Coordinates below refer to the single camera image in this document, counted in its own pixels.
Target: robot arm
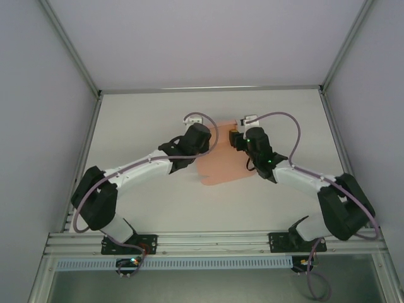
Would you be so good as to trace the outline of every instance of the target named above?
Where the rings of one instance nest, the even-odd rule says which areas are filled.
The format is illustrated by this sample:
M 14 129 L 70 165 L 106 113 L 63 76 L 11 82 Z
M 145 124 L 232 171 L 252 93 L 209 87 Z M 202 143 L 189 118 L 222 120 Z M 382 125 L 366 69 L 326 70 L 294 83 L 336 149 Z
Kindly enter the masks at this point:
M 247 116 L 242 120 L 242 125 L 248 119 L 255 118 L 256 116 Z M 287 157 L 272 150 L 269 138 L 258 122 L 251 124 L 244 125 L 244 133 L 231 131 L 230 144 L 247 153 L 260 177 L 293 187 L 319 201 L 321 214 L 301 218 L 289 228 L 292 242 L 298 244 L 329 235 L 346 241 L 368 223 L 367 215 L 330 182 L 356 197 L 374 217 L 373 207 L 352 175 L 334 177 L 295 167 Z
M 78 208 L 83 197 L 102 179 L 112 176 L 92 192 L 83 205 L 80 215 L 91 230 L 101 230 L 120 243 L 125 243 L 136 232 L 116 213 L 117 199 L 132 186 L 158 177 L 169 175 L 194 162 L 194 156 L 209 150 L 210 130 L 192 118 L 185 135 L 164 143 L 149 155 L 122 167 L 101 171 L 97 166 L 89 168 L 74 192 L 71 202 Z

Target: black mounting plate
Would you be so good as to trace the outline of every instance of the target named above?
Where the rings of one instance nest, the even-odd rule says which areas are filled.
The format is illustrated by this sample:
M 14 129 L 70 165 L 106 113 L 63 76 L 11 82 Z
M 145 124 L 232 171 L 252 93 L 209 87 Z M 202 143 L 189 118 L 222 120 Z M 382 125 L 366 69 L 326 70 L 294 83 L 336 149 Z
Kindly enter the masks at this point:
M 158 235 L 133 235 L 125 244 L 143 246 L 147 254 L 156 254 Z M 108 237 L 104 237 L 101 242 L 101 254 L 141 254 L 141 251 L 132 247 L 123 247 L 113 243 Z
M 271 253 L 309 253 L 313 248 L 316 239 L 309 242 L 301 242 L 298 246 L 295 246 L 290 241 L 288 232 L 271 232 L 268 234 L 270 241 Z M 319 243 L 316 251 L 318 253 L 327 251 L 326 243 Z

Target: white wall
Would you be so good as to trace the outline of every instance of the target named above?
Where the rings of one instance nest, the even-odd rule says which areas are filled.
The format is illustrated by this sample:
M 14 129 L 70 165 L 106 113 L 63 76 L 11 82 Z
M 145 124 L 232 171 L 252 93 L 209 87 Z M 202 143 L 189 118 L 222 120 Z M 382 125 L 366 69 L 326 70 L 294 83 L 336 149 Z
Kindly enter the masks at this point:
M 34 0 L 0 5 L 0 296 L 26 302 L 94 98 Z
M 318 85 L 364 0 L 50 0 L 100 89 Z
M 377 1 L 328 95 L 404 283 L 404 2 Z

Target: orange fabric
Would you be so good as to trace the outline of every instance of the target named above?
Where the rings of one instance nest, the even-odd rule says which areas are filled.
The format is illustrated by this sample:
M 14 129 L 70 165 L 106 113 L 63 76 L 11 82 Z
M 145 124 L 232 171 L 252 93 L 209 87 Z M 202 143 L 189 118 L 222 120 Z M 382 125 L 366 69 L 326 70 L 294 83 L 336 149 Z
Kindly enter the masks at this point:
M 219 140 L 216 148 L 208 155 L 196 159 L 198 174 L 205 177 L 201 180 L 204 185 L 217 185 L 241 178 L 250 177 L 255 171 L 246 169 L 248 156 L 242 151 L 231 147 L 229 131 L 236 128 L 236 121 L 225 121 L 217 124 L 219 128 Z M 215 128 L 209 127 L 212 133 L 210 145 L 216 138 Z

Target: perforated metal strip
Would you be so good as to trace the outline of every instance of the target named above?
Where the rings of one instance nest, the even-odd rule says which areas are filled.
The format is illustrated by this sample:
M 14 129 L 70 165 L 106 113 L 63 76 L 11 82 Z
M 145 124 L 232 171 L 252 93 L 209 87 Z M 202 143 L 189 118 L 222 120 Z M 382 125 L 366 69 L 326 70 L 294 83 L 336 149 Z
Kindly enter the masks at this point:
M 116 258 L 60 259 L 56 271 L 116 270 Z M 141 270 L 236 270 L 291 268 L 291 256 L 221 258 L 146 258 Z

